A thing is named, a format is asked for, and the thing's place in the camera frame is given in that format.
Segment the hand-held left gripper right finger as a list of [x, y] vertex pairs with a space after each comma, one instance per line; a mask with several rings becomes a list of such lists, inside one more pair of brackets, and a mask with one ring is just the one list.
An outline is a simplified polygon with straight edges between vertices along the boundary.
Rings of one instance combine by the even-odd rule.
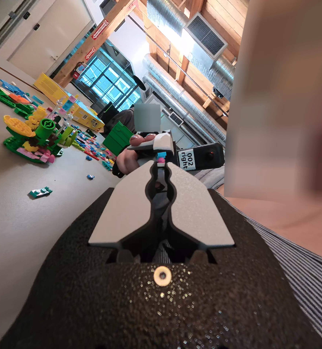
[[206, 186], [173, 163], [164, 168], [167, 182], [167, 241], [171, 259], [191, 259], [194, 252], [235, 246]]

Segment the person's right hand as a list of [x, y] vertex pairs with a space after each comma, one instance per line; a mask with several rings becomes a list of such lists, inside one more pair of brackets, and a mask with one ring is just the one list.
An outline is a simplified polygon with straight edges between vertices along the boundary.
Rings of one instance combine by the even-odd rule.
[[[151, 141], [156, 137], [155, 133], [141, 133], [133, 135], [129, 143], [131, 146], [139, 146], [143, 142]], [[115, 161], [115, 164], [112, 168], [112, 174], [118, 178], [122, 178], [124, 175], [128, 175], [139, 167], [137, 162], [138, 154], [133, 151], [125, 148], [118, 156]]]

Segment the grey table with brown edge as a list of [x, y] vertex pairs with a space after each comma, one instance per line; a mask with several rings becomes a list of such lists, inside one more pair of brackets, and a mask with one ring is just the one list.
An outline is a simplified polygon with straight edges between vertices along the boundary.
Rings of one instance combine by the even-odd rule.
[[28, 74], [24, 73], [19, 68], [15, 67], [12, 63], [3, 59], [0, 56], [0, 79], [7, 82], [15, 82], [18, 87], [27, 92], [31, 90], [39, 91], [34, 86], [35, 79]]

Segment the large window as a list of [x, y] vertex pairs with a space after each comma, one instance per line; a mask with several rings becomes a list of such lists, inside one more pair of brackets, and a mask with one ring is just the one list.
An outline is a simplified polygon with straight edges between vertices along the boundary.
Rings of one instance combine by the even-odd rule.
[[102, 48], [91, 58], [87, 67], [73, 85], [100, 112], [111, 103], [118, 111], [142, 102], [141, 91], [133, 79], [131, 63], [117, 50]]

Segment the striped brick panel build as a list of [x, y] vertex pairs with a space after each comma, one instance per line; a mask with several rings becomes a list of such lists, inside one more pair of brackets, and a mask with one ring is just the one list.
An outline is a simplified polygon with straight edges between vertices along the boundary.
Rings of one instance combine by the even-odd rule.
[[72, 112], [70, 112], [71, 108], [77, 101], [78, 94], [74, 96], [70, 96], [68, 100], [59, 108], [57, 116], [63, 118], [72, 119]]

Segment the white wall vent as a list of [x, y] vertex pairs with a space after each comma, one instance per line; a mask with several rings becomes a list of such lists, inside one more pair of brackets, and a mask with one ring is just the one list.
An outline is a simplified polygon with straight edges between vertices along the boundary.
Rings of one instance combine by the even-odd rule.
[[174, 111], [171, 112], [169, 115], [168, 115], [168, 118], [178, 127], [180, 128], [183, 123], [184, 123], [184, 120], [178, 116]]

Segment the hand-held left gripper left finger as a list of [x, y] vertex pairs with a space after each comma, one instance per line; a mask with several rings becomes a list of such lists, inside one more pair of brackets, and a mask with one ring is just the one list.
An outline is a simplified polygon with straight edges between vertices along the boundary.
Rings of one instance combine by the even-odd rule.
[[89, 238], [90, 247], [127, 250], [154, 262], [162, 238], [164, 193], [156, 193], [158, 168], [148, 161], [113, 190]]

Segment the white door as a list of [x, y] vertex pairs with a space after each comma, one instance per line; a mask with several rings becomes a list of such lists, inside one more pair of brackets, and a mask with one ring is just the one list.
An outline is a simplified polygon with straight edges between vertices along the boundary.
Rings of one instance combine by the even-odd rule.
[[41, 73], [51, 75], [93, 24], [85, 1], [40, 1], [38, 5], [47, 11], [7, 59], [34, 79]]

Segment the wide silver air duct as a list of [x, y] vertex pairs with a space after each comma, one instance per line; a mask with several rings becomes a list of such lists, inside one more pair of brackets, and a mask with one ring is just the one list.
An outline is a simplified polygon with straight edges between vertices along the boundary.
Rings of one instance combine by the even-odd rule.
[[171, 1], [148, 0], [148, 19], [171, 41], [227, 100], [231, 99], [235, 67], [223, 54], [213, 61], [185, 31], [189, 22]]

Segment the teal small brick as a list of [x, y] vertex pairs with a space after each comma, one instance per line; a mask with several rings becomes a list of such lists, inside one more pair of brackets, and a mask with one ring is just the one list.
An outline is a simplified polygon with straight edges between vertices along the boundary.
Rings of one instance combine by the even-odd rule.
[[42, 198], [42, 197], [45, 197], [45, 196], [48, 196], [52, 193], [53, 191], [48, 187], [42, 187], [40, 189], [36, 189], [36, 190], [31, 190], [29, 193], [28, 193], [28, 196], [31, 198], [31, 199], [37, 199], [37, 198]]

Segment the pile of green bricks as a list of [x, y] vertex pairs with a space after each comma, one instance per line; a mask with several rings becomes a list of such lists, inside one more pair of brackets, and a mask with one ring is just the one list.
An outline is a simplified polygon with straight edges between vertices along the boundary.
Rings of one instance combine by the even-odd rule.
[[35, 108], [32, 106], [32, 104], [23, 105], [23, 104], [15, 104], [14, 102], [12, 102], [8, 97], [8, 94], [6, 94], [1, 88], [0, 88], [0, 102], [11, 107], [17, 115], [20, 115], [25, 119], [27, 119], [29, 115], [32, 115], [33, 112], [35, 111]]

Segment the grey desk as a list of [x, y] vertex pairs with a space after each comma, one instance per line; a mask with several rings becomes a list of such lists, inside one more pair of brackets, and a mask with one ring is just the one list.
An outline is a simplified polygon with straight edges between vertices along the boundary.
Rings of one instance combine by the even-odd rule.
[[[0, 339], [22, 309], [46, 256], [62, 233], [105, 190], [120, 181], [101, 161], [75, 147], [53, 164], [35, 164], [9, 151], [4, 115], [23, 120], [0, 102]], [[87, 175], [94, 175], [93, 180]], [[53, 192], [31, 199], [31, 190]]]

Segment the wooden post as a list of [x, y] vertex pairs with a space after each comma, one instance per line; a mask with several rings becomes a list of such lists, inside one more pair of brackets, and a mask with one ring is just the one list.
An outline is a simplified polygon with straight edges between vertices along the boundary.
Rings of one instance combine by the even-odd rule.
[[94, 32], [85, 40], [67, 63], [55, 75], [54, 82], [65, 88], [72, 80], [72, 74], [78, 63], [86, 63], [102, 46], [120, 23], [137, 7], [137, 1], [120, 0], [97, 25]]

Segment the colourful brick flower model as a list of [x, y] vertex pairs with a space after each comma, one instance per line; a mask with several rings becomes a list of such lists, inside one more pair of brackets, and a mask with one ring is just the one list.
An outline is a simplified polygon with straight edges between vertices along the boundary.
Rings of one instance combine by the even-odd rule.
[[9, 115], [3, 117], [10, 137], [3, 145], [15, 155], [35, 164], [53, 164], [63, 150], [76, 144], [77, 130], [67, 120], [62, 125], [38, 107], [28, 119], [21, 121]]

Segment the metal vent grille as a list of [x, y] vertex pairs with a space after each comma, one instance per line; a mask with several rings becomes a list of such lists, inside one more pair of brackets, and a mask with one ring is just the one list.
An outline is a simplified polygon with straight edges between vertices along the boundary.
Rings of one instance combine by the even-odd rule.
[[227, 41], [200, 12], [189, 20], [184, 29], [213, 61], [217, 61], [228, 46]]

